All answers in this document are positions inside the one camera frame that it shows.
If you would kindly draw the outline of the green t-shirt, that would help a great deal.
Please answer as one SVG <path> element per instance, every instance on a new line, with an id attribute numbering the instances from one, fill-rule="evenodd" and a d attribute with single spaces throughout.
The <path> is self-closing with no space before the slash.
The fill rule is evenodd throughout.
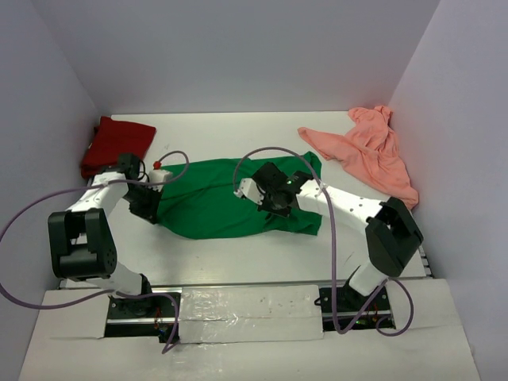
<path id="1" fill-rule="evenodd" d="M 294 210 L 289 217 L 259 211 L 233 194 L 238 159 L 193 162 L 176 182 L 164 186 L 156 224 L 193 240 L 238 238 L 272 230 L 318 234 L 322 216 Z"/>

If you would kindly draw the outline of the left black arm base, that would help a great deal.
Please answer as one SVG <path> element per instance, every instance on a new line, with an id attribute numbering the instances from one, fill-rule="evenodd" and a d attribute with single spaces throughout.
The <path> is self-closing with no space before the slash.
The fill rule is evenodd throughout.
<path id="1" fill-rule="evenodd" d="M 104 337 L 151 337 L 165 344 L 175 324 L 175 305 L 180 304 L 181 291 L 166 294 L 173 301 L 161 291 L 140 300 L 110 297 Z"/>

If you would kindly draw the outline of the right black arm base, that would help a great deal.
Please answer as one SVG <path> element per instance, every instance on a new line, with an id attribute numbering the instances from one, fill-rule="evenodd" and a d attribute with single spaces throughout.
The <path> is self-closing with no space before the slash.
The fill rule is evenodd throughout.
<path id="1" fill-rule="evenodd" d="M 314 305 L 321 308 L 322 328 L 325 332 L 335 330 L 332 313 L 332 287 L 329 283 L 320 283 L 318 297 L 314 299 Z M 341 329 L 345 329 L 353 318 L 358 314 L 360 307 L 367 300 L 360 296 L 356 301 L 349 301 L 342 291 L 343 285 L 337 286 L 337 320 Z M 379 324 L 380 329 L 395 329 L 391 304 L 386 287 L 370 302 L 367 309 L 354 321 L 352 330 L 375 329 Z"/>

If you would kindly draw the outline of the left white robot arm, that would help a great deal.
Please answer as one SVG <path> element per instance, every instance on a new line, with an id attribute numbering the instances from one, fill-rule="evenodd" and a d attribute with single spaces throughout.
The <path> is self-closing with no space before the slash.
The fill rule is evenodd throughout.
<path id="1" fill-rule="evenodd" d="M 116 164 L 94 177 L 93 188 L 67 210 L 48 217 L 52 270 L 59 279 L 87 282 L 122 296 L 137 316 L 150 314 L 155 296 L 145 275 L 129 270 L 117 258 L 107 217 L 124 199 L 129 211 L 152 224 L 161 199 L 160 187 L 140 185 L 141 159 L 123 153 Z"/>

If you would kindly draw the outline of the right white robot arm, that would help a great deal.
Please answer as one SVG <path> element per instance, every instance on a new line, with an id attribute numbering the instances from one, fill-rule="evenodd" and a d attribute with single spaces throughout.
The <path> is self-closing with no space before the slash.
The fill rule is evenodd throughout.
<path id="1" fill-rule="evenodd" d="M 348 279 L 344 299 L 353 310 L 364 309 L 383 281 L 398 278 L 423 243 L 411 212 L 400 199 L 364 198 L 325 185 L 311 174 L 286 175 L 274 163 L 264 164 L 242 179 L 239 198 L 254 202 L 259 211 L 287 217 L 294 210 L 327 216 L 360 233 L 368 259 Z"/>

